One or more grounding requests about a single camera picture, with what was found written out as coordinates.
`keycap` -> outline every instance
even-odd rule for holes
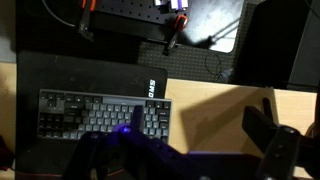
[[[74,118],[74,122],[80,124],[81,123],[81,117],[77,116],[76,118]]]
[[[97,123],[97,118],[90,118],[90,124],[96,124]]]
[[[86,131],[92,131],[92,124],[87,124],[85,130]]]
[[[86,109],[91,110],[93,107],[93,103],[86,103]]]
[[[170,105],[171,105],[170,102],[165,102],[165,103],[163,103],[163,108],[164,109],[170,109]]]
[[[168,110],[168,109],[157,109],[157,114],[158,115],[169,116],[170,115],[170,110]]]
[[[104,124],[111,125],[111,119],[110,118],[104,119]]]
[[[70,133],[70,139],[78,139],[78,133],[77,132],[71,132]]]
[[[64,100],[64,94],[62,94],[62,93],[57,93],[57,94],[56,94],[56,100]]]
[[[163,129],[163,130],[162,130],[162,135],[168,136],[168,135],[169,135],[168,129]]]
[[[168,129],[169,128],[169,124],[168,123],[160,123],[160,128],[161,129]]]
[[[94,103],[93,106],[92,106],[92,109],[93,110],[99,110],[100,109],[100,104]]]
[[[56,94],[55,93],[48,93],[48,99],[55,100],[56,99]]]
[[[169,122],[169,116],[159,116],[159,121],[160,122]]]
[[[65,109],[64,110],[64,115],[67,116],[80,116],[81,115],[81,111],[78,109]]]
[[[134,111],[134,106],[129,106],[129,112],[133,113],[133,111]]]
[[[146,114],[145,120],[146,120],[146,121],[151,121],[151,117],[152,117],[152,116],[151,116],[150,114]]]
[[[112,119],[111,120],[111,125],[117,125],[118,123],[118,119]]]
[[[150,134],[150,135],[154,135],[155,132],[156,132],[155,129],[153,129],[153,128],[150,128],[150,129],[149,129],[149,134]]]
[[[102,97],[93,97],[94,103],[102,103]]]
[[[104,119],[103,118],[98,118],[97,120],[97,124],[103,124],[104,123]]]
[[[86,129],[86,125],[85,124],[79,124],[78,126],[78,130],[79,131],[84,131]]]
[[[149,114],[156,114],[156,108],[150,108]]]
[[[153,122],[153,128],[158,128],[159,127],[159,122]]]
[[[151,121],[145,122],[145,127],[152,128],[152,122]]]
[[[96,112],[96,117],[102,117],[103,111],[97,111]]]
[[[109,105],[107,106],[107,110],[108,110],[108,111],[113,111],[113,109],[114,109],[114,105],[109,104]]]
[[[70,132],[63,132],[62,137],[69,139],[70,138]]]
[[[158,121],[158,115],[152,115],[152,121]]]
[[[85,104],[81,102],[65,102],[64,108],[66,109],[84,109]]]
[[[76,102],[82,102],[82,101],[83,101],[83,96],[77,95],[77,96],[75,96],[74,100],[75,100]]]
[[[47,92],[41,92],[40,93],[40,98],[41,99],[47,99],[48,98],[48,93]]]
[[[161,101],[156,102],[156,108],[162,108],[163,103]]]
[[[84,97],[84,102],[92,103],[93,102],[93,98],[91,96],[85,96]]]
[[[93,131],[99,131],[99,129],[100,129],[99,125],[93,125],[93,128],[92,128]]]
[[[100,126],[100,131],[106,132],[107,131],[107,126],[106,125]]]
[[[48,107],[56,107],[57,106],[57,102],[55,100],[48,100],[47,106]]]
[[[104,111],[103,112],[103,117],[104,118],[109,118],[110,117],[110,112],[109,111]]]
[[[154,107],[154,101],[147,101],[146,106],[147,107]]]
[[[106,104],[100,104],[100,110],[101,111],[106,111],[107,110],[107,105]]]
[[[122,106],[121,107],[121,111],[124,112],[124,113],[128,112],[128,108],[129,108],[128,106]]]
[[[74,95],[66,94],[65,99],[66,99],[66,101],[74,101]]]
[[[63,122],[65,122],[65,123],[73,123],[74,122],[74,117],[73,116],[64,116]]]

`black object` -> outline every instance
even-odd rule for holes
[[[287,88],[316,92],[320,79],[320,2],[313,0],[294,60]]]
[[[37,138],[41,88],[149,97],[153,80],[154,98],[165,96],[167,72],[160,68],[27,51],[18,53],[17,61],[16,170],[20,172],[62,174],[76,146],[74,141]]]
[[[167,140],[171,101],[164,99],[115,96],[85,92],[59,90],[40,90],[40,95],[49,94],[48,98],[39,97],[38,137],[78,140],[88,131],[111,133],[118,124],[130,123],[134,107],[143,106],[141,125],[136,127],[150,138]],[[66,100],[50,99],[50,95],[66,96]],[[94,99],[84,102],[83,98]],[[168,108],[148,107],[150,104],[170,104]]]
[[[246,107],[243,127],[253,127],[265,118],[268,117],[254,107]],[[297,179],[293,177],[295,165],[314,171],[319,169],[319,155],[314,154],[319,150],[319,142],[306,141],[291,127],[279,126],[270,141],[264,142],[267,146],[263,150],[263,159],[246,154],[180,154],[162,141],[149,139],[137,128],[127,125],[118,127],[118,131],[109,136],[99,132],[83,135],[62,179],[105,179],[106,174],[121,168],[132,175],[131,179],[139,180]]]

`cable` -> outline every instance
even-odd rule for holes
[[[314,9],[311,8],[311,4],[308,2],[308,0],[304,0],[304,1],[306,2],[306,4],[307,4],[308,8],[310,9],[310,11],[311,11],[318,19],[320,19],[319,14],[318,14]]]
[[[70,27],[75,27],[75,26],[76,26],[76,25],[74,25],[74,24],[68,23],[68,22],[60,19],[57,15],[55,15],[55,14],[51,11],[51,9],[49,8],[46,0],[42,0],[42,4],[43,4],[43,6],[46,8],[46,10],[48,11],[48,13],[49,13],[53,18],[55,18],[56,20],[58,20],[59,22],[61,22],[62,24],[67,25],[67,26],[70,26]]]
[[[209,67],[208,67],[208,65],[207,65],[207,59],[208,59],[208,54],[206,55],[206,57],[204,58],[204,66],[205,66],[205,68],[206,68],[206,70],[210,73],[210,74],[212,74],[213,75],[213,80],[214,81],[219,81],[219,79],[220,79],[220,77],[222,76],[222,69],[221,69],[221,59],[220,59],[220,57],[216,54],[216,53],[213,53],[216,57],[217,57],[217,59],[218,59],[218,64],[216,65],[216,68],[215,68],[215,72],[216,73],[214,73],[214,72],[212,72],[210,69],[209,69]]]

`keyboard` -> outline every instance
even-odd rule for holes
[[[78,140],[88,131],[112,132],[130,123],[134,107],[143,106],[141,131],[168,142],[171,100],[73,91],[39,91],[38,137]]]

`desk surface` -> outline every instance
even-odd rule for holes
[[[243,109],[272,103],[275,121],[306,132],[314,119],[316,94],[169,79],[166,98],[173,100],[169,144],[189,150],[261,153],[241,129]],[[15,149],[16,64],[0,63],[0,134]],[[296,175],[307,177],[301,169]],[[13,179],[13,172],[0,172]]]

